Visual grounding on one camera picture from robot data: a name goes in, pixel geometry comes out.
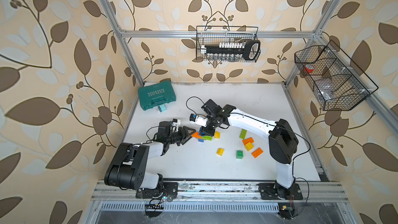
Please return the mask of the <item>lime green lego brick long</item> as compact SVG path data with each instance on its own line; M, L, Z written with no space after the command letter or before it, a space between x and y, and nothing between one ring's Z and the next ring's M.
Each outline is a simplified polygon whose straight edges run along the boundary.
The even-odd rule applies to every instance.
M200 136L200 140L211 141L212 137L211 136Z

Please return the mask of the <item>orange lego brick long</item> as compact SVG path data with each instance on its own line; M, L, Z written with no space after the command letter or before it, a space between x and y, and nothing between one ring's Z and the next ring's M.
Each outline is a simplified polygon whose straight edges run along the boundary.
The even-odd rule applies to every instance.
M195 132L191 135L193 138L202 139L203 137L199 135L199 132Z

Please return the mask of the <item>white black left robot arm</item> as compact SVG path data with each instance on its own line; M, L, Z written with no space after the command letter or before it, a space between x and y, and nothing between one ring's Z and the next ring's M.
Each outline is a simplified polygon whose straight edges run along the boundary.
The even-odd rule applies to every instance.
M148 160L165 155L171 145L186 144L196 130L176 127L167 121L157 128L157 133L146 143L119 145L104 176L106 185L122 190L164 190L163 176L146 171Z

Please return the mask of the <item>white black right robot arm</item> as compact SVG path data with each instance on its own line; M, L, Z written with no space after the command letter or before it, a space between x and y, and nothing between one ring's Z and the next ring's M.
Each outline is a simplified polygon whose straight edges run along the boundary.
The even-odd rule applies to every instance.
M200 133L207 136L213 136L215 129L225 124L242 128L267 140L269 153L276 161L276 183L286 189L292 187L295 181L293 176L293 156L297 152L299 141L286 120L271 121L261 119L235 109L226 115L220 114L205 118L192 114L190 121L200 125Z

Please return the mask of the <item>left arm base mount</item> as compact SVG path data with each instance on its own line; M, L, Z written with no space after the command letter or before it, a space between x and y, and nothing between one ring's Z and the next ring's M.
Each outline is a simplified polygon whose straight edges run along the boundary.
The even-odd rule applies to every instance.
M178 194L177 182L160 182L155 189L140 188L136 193L137 199L163 199L173 201Z

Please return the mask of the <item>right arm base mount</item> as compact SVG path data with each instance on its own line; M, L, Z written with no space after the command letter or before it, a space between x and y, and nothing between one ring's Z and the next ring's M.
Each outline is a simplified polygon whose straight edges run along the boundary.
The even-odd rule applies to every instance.
M290 188L275 183L260 183L259 192L262 200L303 200L300 186L293 183Z

